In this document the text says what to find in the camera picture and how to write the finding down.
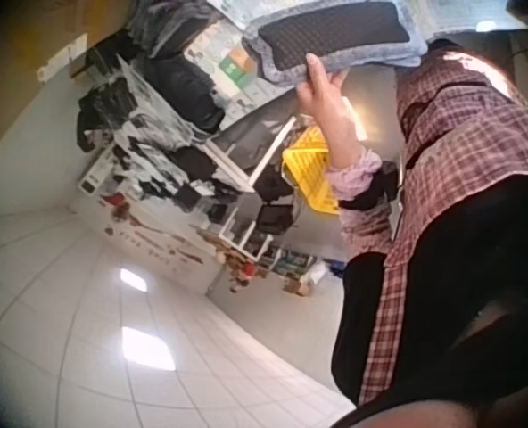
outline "person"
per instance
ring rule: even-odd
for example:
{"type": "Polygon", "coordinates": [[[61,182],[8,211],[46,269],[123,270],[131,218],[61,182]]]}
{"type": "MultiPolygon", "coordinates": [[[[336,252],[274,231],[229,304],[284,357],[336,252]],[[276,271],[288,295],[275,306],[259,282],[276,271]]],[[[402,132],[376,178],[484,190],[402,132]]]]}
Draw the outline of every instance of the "person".
{"type": "Polygon", "coordinates": [[[390,202],[369,192],[382,160],[356,137],[346,73],[307,59],[297,93],[328,145],[349,253],[332,373],[357,408],[334,427],[503,426],[500,403],[528,391],[527,102],[449,41],[397,71],[406,143],[392,239],[390,202]]]}

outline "plaid shirt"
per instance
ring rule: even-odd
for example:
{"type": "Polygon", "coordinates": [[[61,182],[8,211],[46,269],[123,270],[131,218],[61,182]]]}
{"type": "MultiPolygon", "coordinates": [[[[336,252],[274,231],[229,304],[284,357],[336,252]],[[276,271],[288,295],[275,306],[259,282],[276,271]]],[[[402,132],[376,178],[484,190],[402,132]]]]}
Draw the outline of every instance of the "plaid shirt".
{"type": "MultiPolygon", "coordinates": [[[[528,175],[528,105],[486,62],[453,48],[431,51],[421,67],[398,75],[398,113],[406,137],[404,159],[418,155],[404,182],[404,211],[391,239],[387,202],[371,211],[342,210],[342,233],[353,258],[387,254],[384,283],[369,344],[359,404],[392,385],[408,292],[408,262],[417,240],[445,210],[512,175],[528,175]]],[[[338,199],[366,187],[371,172],[359,160],[329,171],[338,199]]]]}

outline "white wall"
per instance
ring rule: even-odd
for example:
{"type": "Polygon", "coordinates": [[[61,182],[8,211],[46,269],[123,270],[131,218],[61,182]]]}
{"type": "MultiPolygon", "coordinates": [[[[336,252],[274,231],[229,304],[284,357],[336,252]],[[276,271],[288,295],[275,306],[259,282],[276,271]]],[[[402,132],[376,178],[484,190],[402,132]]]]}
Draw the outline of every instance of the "white wall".
{"type": "Polygon", "coordinates": [[[95,233],[124,251],[130,259],[192,292],[204,295],[220,270],[220,264],[213,257],[214,247],[191,227],[201,221],[199,213],[185,214],[169,201],[133,203],[131,214],[144,225],[164,232],[158,233],[134,227],[129,222],[111,221],[112,206],[100,197],[77,192],[70,208],[95,233]],[[198,257],[202,263],[187,258],[183,252],[198,257]]]}
{"type": "Polygon", "coordinates": [[[65,205],[91,159],[76,146],[78,99],[91,85],[60,71],[0,143],[0,215],[65,205]]]}
{"type": "Polygon", "coordinates": [[[209,298],[244,330],[303,373],[336,390],[331,357],[342,313],[341,280],[325,276],[309,297],[283,291],[276,274],[255,278],[237,294],[224,274],[209,298]]]}

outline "yellow basket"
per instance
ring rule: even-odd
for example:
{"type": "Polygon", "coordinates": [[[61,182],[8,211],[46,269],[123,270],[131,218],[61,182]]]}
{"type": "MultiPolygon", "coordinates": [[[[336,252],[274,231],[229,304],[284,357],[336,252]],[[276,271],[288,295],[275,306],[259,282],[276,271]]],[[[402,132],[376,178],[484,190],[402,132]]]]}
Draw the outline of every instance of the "yellow basket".
{"type": "Polygon", "coordinates": [[[282,158],[312,209],[339,214],[326,180],[326,140],[318,127],[306,129],[294,145],[284,150],[282,158]]]}

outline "cardboard box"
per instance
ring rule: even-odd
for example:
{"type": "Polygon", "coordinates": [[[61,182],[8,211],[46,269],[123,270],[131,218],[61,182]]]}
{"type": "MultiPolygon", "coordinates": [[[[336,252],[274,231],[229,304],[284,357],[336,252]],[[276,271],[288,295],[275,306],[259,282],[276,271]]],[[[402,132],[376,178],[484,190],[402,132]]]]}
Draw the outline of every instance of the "cardboard box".
{"type": "Polygon", "coordinates": [[[130,0],[28,0],[0,15],[0,139],[44,81],[119,30],[130,0]]]}

